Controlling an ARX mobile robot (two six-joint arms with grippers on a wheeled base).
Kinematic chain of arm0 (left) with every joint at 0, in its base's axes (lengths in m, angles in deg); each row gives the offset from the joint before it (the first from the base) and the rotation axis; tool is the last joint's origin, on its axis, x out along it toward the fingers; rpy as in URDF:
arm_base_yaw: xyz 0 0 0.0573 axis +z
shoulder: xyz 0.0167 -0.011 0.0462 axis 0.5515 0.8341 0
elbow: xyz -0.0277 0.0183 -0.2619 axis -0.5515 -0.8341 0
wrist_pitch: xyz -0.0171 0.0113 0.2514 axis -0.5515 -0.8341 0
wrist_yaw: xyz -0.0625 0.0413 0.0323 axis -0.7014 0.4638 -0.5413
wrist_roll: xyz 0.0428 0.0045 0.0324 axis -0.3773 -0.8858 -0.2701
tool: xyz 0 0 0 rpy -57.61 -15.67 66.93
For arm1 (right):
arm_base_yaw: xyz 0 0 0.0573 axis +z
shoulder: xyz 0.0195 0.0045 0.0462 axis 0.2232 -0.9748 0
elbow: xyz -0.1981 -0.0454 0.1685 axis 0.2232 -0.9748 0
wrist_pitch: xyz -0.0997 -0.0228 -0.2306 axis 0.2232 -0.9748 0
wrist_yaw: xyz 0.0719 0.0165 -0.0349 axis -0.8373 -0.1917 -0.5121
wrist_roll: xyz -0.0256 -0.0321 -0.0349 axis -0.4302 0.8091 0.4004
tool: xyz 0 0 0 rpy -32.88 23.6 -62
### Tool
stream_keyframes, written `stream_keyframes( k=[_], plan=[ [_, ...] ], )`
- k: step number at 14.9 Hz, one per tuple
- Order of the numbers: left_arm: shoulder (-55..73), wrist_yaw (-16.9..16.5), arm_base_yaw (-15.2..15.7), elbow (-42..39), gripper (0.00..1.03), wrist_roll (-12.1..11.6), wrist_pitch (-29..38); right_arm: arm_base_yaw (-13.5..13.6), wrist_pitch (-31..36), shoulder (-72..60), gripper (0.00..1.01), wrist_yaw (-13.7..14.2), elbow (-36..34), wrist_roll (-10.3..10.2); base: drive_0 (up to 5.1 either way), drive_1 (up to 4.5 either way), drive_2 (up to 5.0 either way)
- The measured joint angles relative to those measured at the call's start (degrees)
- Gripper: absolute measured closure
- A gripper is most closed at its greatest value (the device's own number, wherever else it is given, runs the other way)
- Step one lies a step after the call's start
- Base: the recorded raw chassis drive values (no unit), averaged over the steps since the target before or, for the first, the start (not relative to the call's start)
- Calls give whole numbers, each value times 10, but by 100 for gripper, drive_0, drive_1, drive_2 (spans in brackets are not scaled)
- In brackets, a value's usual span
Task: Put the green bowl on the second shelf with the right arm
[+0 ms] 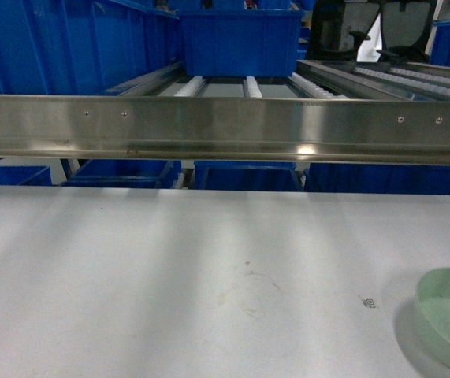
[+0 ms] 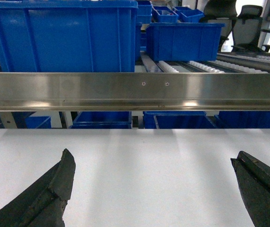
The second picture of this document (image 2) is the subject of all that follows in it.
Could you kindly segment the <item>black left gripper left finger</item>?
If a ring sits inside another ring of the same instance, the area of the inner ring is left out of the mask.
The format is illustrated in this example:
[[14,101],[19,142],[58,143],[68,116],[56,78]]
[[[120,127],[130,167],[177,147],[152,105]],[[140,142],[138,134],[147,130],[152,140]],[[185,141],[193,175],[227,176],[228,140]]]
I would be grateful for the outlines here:
[[0,209],[0,227],[64,227],[76,163],[65,149],[61,160]]

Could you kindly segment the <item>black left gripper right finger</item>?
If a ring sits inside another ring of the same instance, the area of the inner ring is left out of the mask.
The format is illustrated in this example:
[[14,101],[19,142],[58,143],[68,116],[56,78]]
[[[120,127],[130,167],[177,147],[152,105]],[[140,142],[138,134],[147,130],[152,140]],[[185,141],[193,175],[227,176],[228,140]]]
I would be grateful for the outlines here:
[[231,164],[254,226],[270,227],[270,166],[244,151]]

